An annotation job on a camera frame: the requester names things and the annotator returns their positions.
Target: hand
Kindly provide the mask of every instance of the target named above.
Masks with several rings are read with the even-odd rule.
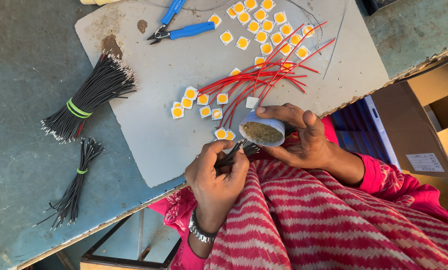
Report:
[[[290,103],[283,106],[266,106],[256,108],[256,115],[260,118],[275,118],[293,125],[300,140],[300,144],[285,149],[282,146],[264,146],[271,156],[292,167],[306,169],[325,169],[332,161],[329,142],[324,135],[324,124],[310,110],[303,111]]]
[[[222,173],[229,172],[229,168],[221,168],[218,171],[214,168],[216,160],[226,156],[222,150],[233,146],[234,141],[229,140],[205,144],[199,157],[184,172],[184,177],[197,200],[197,224],[207,233],[215,233],[221,228],[244,188],[249,160],[242,149],[234,154],[230,173]]]
[[[290,103],[257,107],[255,112],[261,118],[288,122],[297,130],[300,140],[297,145],[287,149],[282,146],[264,146],[263,149],[271,156],[292,167],[326,170],[343,185],[360,185],[365,173],[361,158],[328,141],[324,135],[324,124],[316,114],[310,110],[303,111]]]

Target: blue plastic crate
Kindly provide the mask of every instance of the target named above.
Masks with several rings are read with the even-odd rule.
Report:
[[[341,148],[401,169],[370,95],[334,112],[331,119]]]

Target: woman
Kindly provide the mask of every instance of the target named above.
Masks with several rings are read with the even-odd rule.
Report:
[[[206,144],[185,169],[190,188],[151,205],[183,240],[171,269],[448,269],[438,190],[342,150],[329,119],[309,110],[256,114],[297,134],[264,147],[269,159],[238,152],[230,171],[213,165],[234,143]]]

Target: white label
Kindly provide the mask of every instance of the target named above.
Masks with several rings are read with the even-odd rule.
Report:
[[[433,153],[406,156],[416,172],[444,172],[443,167]]]
[[[257,108],[258,103],[259,103],[259,98],[248,96],[247,100],[245,101],[245,107],[248,109],[255,109],[255,108]]]

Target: green rubber band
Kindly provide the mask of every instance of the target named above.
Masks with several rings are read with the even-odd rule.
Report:
[[[73,113],[75,116],[77,116],[77,117],[80,117],[80,118],[88,118],[89,116],[91,116],[91,114],[92,114],[92,112],[91,113],[88,113],[88,112],[84,112],[84,111],[82,111],[82,110],[80,110],[78,107],[76,107],[76,105],[74,105],[73,103],[72,103],[72,97],[66,102],[66,105],[67,105],[67,108],[69,109],[69,111],[71,111],[71,113]],[[76,112],[78,112],[79,114],[82,114],[82,115],[85,115],[85,116],[82,116],[82,115],[79,115],[79,114],[77,114],[77,113],[75,113],[73,110],[71,110],[71,108],[73,108]]]
[[[78,174],[83,175],[83,174],[85,174],[86,172],[87,172],[87,168],[86,168],[86,170],[80,170],[79,168],[77,168],[77,173],[78,173]]]

